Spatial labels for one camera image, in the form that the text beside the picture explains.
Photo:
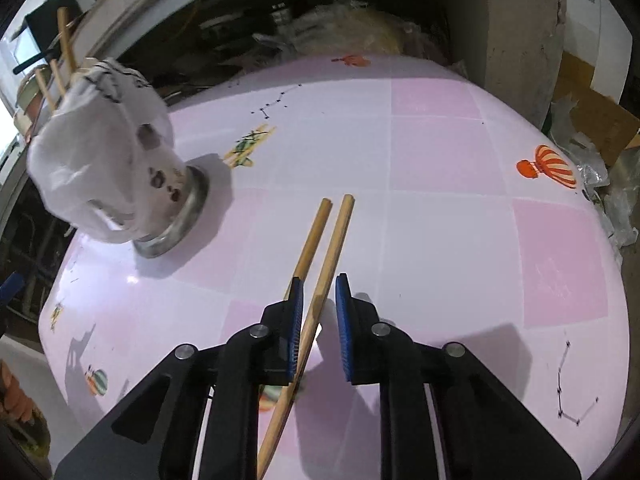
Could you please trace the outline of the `person's left hand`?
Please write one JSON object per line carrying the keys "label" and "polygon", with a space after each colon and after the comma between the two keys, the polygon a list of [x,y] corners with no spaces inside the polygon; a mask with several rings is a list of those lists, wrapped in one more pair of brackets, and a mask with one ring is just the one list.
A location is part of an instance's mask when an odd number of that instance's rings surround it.
{"label": "person's left hand", "polygon": [[29,422],[34,414],[35,402],[24,393],[17,377],[11,372],[6,362],[1,362],[1,411],[9,418]]}

